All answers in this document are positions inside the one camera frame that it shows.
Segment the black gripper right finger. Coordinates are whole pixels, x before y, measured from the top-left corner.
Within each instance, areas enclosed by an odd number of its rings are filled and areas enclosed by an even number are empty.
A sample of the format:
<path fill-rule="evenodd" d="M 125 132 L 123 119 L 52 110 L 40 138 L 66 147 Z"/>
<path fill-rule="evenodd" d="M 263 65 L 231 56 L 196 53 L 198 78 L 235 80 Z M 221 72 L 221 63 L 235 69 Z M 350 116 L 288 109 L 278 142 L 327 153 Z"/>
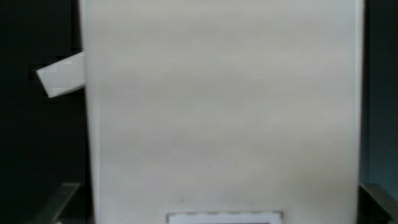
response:
<path fill-rule="evenodd" d="M 398 201 L 384 188 L 359 185 L 358 224 L 398 224 Z"/>

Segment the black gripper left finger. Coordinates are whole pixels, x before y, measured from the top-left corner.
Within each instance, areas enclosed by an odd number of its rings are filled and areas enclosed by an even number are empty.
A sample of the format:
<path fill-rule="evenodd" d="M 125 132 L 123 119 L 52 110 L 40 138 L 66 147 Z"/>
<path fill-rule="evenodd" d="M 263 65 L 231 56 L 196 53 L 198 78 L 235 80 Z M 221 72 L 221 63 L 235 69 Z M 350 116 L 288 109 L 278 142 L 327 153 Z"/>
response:
<path fill-rule="evenodd" d="M 63 183 L 29 224 L 93 224 L 93 206 L 86 187 Z"/>

